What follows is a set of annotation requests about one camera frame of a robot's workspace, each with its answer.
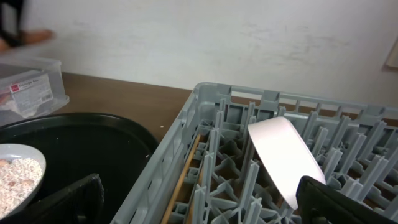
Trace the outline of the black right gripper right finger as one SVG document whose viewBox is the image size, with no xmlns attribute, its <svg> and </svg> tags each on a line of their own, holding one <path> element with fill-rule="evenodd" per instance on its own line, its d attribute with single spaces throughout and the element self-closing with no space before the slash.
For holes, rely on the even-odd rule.
<svg viewBox="0 0 398 224">
<path fill-rule="evenodd" d="M 300 179 L 296 199 L 303 224 L 395 224 L 310 176 Z"/>
</svg>

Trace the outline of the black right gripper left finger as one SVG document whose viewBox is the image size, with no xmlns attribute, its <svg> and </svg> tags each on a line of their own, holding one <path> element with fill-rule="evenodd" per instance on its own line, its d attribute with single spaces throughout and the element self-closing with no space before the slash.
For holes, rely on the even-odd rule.
<svg viewBox="0 0 398 224">
<path fill-rule="evenodd" d="M 101 219 L 104 188 L 90 174 L 62 190 L 1 220 L 1 224 L 92 224 Z"/>
</svg>

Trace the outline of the pink plastic bowl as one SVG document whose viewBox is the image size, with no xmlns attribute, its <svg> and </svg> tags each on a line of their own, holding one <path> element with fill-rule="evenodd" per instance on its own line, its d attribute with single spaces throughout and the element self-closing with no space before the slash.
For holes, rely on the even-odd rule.
<svg viewBox="0 0 398 224">
<path fill-rule="evenodd" d="M 250 124 L 249 136 L 277 190 L 294 210 L 300 179 L 310 176 L 325 183 L 325 176 L 307 145 L 284 117 Z"/>
</svg>

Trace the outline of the grey plate with food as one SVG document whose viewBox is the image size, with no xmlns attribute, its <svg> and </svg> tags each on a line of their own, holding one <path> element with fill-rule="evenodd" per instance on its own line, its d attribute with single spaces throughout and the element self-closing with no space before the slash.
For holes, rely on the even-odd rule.
<svg viewBox="0 0 398 224">
<path fill-rule="evenodd" d="M 1 144 L 1 218 L 25 208 L 42 184 L 46 159 L 36 148 Z"/>
</svg>

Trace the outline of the red snack wrapper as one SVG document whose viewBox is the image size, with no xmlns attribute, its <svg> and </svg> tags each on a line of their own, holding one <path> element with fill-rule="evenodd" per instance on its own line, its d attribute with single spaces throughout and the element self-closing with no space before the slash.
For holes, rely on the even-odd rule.
<svg viewBox="0 0 398 224">
<path fill-rule="evenodd" d="M 5 105 L 11 99 L 12 95 L 10 93 L 0 94 L 0 105 Z"/>
</svg>

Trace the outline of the orange carrot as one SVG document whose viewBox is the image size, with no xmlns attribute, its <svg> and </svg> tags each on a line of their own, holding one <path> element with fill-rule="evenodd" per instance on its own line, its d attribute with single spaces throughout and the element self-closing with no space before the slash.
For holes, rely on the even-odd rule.
<svg viewBox="0 0 398 224">
<path fill-rule="evenodd" d="M 16 47 L 41 44 L 55 37 L 55 33 L 48 29 L 22 31 L 21 35 L 21 45 L 17 46 L 11 46 L 5 40 L 1 39 L 1 52 L 5 52 Z"/>
</svg>

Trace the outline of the grey plastic dishwasher rack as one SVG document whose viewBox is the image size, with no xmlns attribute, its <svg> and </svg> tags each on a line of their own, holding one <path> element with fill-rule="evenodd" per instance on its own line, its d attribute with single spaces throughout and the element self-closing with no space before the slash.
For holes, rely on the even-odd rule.
<svg viewBox="0 0 398 224">
<path fill-rule="evenodd" d="M 248 132 L 284 117 L 314 156 L 326 186 L 397 222 L 397 110 L 217 83 L 199 83 L 141 172 L 113 223 L 161 223 L 198 134 L 168 223 L 302 223 Z M 201 186 L 197 184 L 201 168 Z"/>
</svg>

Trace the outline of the round black serving tray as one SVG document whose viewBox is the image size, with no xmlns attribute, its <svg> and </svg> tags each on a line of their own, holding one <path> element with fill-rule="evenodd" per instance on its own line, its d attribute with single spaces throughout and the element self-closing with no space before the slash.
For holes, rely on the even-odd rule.
<svg viewBox="0 0 398 224">
<path fill-rule="evenodd" d="M 104 188 L 99 223 L 110 223 L 132 189 L 158 140 L 127 118 L 102 113 L 67 113 L 1 127 L 1 142 L 38 149 L 47 168 L 35 196 L 43 199 L 90 174 Z"/>
</svg>

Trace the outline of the clear plastic storage box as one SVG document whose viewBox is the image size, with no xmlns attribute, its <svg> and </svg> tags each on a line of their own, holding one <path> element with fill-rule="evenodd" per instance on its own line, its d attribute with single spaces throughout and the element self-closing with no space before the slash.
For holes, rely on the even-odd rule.
<svg viewBox="0 0 398 224">
<path fill-rule="evenodd" d="M 61 64 L 48 58 L 1 58 L 1 94 L 12 95 L 1 105 L 2 126 L 51 114 L 69 103 Z"/>
</svg>

